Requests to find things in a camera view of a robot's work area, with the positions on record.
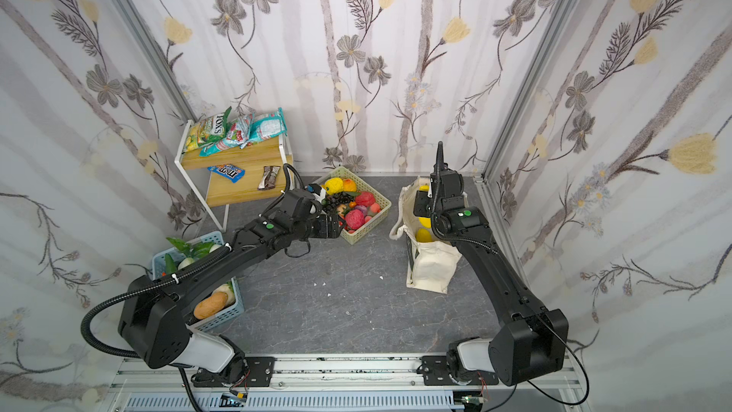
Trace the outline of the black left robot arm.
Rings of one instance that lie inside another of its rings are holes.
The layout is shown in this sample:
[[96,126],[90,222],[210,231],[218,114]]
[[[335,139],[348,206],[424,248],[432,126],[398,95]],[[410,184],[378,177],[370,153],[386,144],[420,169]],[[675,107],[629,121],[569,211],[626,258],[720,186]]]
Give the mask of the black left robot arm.
[[[91,308],[80,324],[80,334],[94,349],[148,368],[198,367],[220,374],[238,357],[236,347],[189,324],[196,305],[215,289],[294,242],[338,238],[342,225],[323,211],[316,195],[303,184],[294,166],[283,166],[284,191],[258,217],[239,228],[232,242],[179,272],[152,280],[141,276],[127,292]],[[121,305],[117,332],[127,343],[117,348],[93,335],[92,322],[102,311]]]

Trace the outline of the cream canvas grocery bag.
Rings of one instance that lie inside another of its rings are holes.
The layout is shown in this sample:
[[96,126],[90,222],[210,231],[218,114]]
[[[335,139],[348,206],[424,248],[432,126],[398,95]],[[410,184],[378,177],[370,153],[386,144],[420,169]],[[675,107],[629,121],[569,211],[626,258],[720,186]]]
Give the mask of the cream canvas grocery bag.
[[419,218],[413,214],[415,193],[421,185],[428,184],[427,177],[418,177],[410,185],[401,188],[398,197],[398,218],[389,238],[406,241],[406,286],[446,295],[462,255],[454,246],[438,240],[432,228],[428,230],[435,238],[433,242],[420,243],[415,239],[417,230],[424,228]]

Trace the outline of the yellow mango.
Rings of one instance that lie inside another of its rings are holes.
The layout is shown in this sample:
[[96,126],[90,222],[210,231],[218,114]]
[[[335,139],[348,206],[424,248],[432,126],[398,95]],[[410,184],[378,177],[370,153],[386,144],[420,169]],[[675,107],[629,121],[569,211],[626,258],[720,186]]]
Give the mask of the yellow mango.
[[435,240],[431,231],[426,228],[421,228],[421,229],[417,230],[417,232],[415,234],[415,239],[417,242],[420,242],[420,243],[430,243]]

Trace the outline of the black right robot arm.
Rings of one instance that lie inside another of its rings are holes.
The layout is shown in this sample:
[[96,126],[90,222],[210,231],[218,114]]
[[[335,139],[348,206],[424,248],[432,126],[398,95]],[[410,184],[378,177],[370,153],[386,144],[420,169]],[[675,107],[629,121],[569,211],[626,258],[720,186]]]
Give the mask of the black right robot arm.
[[427,217],[438,240],[467,260],[499,319],[492,339],[451,343],[443,356],[424,356],[417,373],[427,386],[484,388],[500,381],[512,389],[562,370],[573,352],[569,322],[549,309],[524,283],[495,239],[482,210],[464,200],[464,179],[450,169],[438,147],[430,188],[417,193],[414,214]]

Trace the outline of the light blue vegetable basket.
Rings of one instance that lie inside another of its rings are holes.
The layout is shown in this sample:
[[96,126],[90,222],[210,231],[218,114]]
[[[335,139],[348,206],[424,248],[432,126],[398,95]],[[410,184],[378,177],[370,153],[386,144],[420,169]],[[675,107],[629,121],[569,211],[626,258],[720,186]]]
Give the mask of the light blue vegetable basket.
[[[223,236],[219,231],[194,240],[167,238],[167,241],[170,247],[152,259],[150,275],[154,280],[179,272],[224,245]],[[238,282],[232,278],[194,304],[189,325],[200,331],[210,332],[217,326],[239,317],[243,312]]]

